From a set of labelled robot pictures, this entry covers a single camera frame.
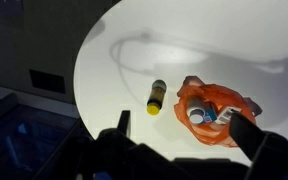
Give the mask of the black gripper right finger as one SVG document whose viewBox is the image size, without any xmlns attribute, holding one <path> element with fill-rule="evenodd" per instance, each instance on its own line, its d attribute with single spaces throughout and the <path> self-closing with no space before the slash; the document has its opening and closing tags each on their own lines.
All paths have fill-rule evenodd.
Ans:
<svg viewBox="0 0 288 180">
<path fill-rule="evenodd" d="M 272 159 L 276 155 L 269 144 L 272 132 L 262 131 L 240 113 L 232 115 L 229 134 L 250 161 L 260 157 Z"/>
</svg>

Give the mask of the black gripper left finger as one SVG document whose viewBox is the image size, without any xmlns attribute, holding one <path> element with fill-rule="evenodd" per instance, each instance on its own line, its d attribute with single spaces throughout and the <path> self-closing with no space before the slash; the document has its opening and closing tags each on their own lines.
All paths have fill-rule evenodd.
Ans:
<svg viewBox="0 0 288 180">
<path fill-rule="evenodd" d="M 129 137 L 131 134 L 131 111 L 123 110 L 121 112 L 117 129 L 123 133 L 126 137 Z"/>
</svg>

